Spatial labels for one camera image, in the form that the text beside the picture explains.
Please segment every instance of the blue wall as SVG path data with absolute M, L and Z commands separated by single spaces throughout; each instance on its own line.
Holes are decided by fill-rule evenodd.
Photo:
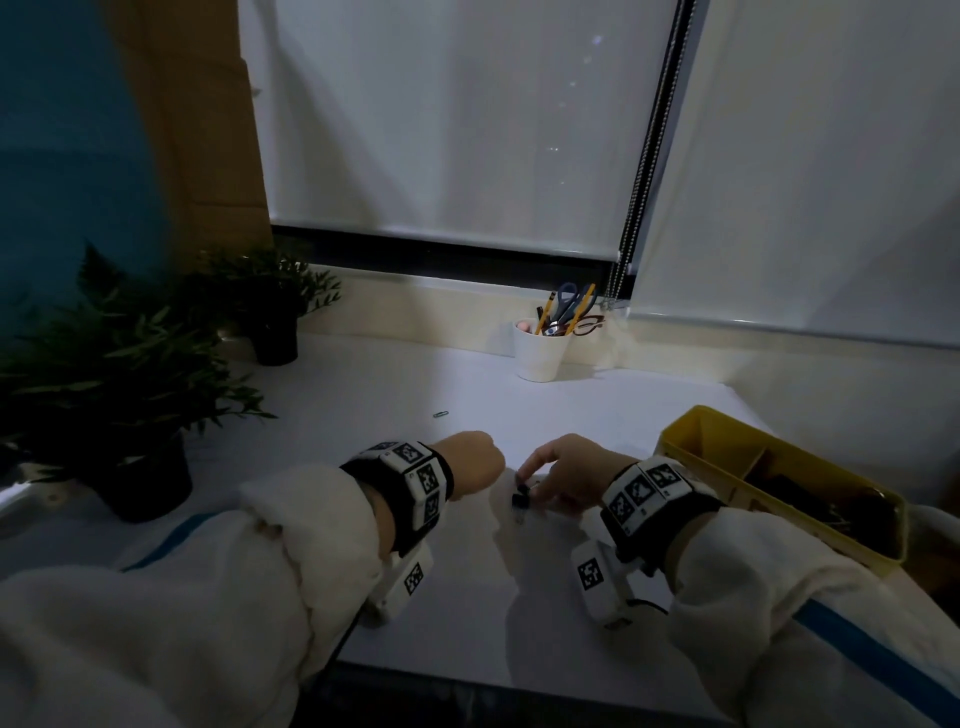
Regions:
M 94 0 L 0 0 L 0 338 L 12 306 L 71 303 L 84 239 L 166 264 L 149 144 Z

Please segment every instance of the blue stripe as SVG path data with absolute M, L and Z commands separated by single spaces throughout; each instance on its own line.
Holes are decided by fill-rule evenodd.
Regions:
M 937 725 L 960 725 L 960 698 L 853 622 L 813 599 L 793 619 Z
M 127 571 L 143 569 L 145 567 L 149 567 L 151 564 L 156 563 L 165 556 L 169 556 L 171 551 L 190 538 L 191 533 L 196 531 L 198 528 L 200 528 L 200 526 L 212 519 L 214 516 L 219 515 L 219 513 L 198 513 L 194 516 L 191 516 L 186 521 L 174 528 L 169 534 L 167 534 L 167 537 L 163 540 L 163 543 L 157 546 L 153 551 L 148 553 L 132 566 L 128 566 L 120 571 L 126 573 Z

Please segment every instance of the green plant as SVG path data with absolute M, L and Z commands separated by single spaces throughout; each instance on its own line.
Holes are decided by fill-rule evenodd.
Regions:
M 340 300 L 340 281 L 329 271 L 315 273 L 282 241 L 231 255 L 201 254 L 201 272 L 188 282 L 189 300 L 218 325 L 251 318 L 299 318 Z
M 90 480 L 151 454 L 182 427 L 273 418 L 209 333 L 158 299 L 166 288 L 108 268 L 88 248 L 78 280 L 86 301 L 0 357 L 0 442 L 48 466 L 46 479 Z

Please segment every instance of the white blind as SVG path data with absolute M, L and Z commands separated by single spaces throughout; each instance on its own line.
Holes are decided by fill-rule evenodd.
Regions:
M 613 258 L 673 0 L 240 0 L 276 223 Z
M 711 4 L 632 310 L 960 345 L 960 3 Z

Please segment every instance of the tabletop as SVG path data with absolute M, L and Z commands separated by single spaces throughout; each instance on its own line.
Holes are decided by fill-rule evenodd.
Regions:
M 646 456 L 694 404 L 764 427 L 728 387 L 629 370 L 564 365 L 557 381 L 513 374 L 513 359 L 398 341 L 300 338 L 300 358 L 252 383 L 276 421 L 237 421 L 188 445 L 195 493 L 184 514 L 232 505 L 236 486 L 309 461 L 343 462 L 386 439 L 433 442 L 489 432 L 508 471 L 488 492 L 450 504 L 428 538 L 436 565 L 406 610 L 360 626 L 340 659 L 370 667 L 687 715 L 719 717 L 666 617 L 611 634 L 589 620 L 569 565 L 576 521 L 511 511 L 513 469 L 538 445 L 578 432 Z M 434 418 L 435 413 L 447 415 Z M 144 526 L 118 523 L 91 498 L 0 547 L 0 576 L 52 563 L 109 563 Z M 651 589 L 665 589 L 652 583 Z

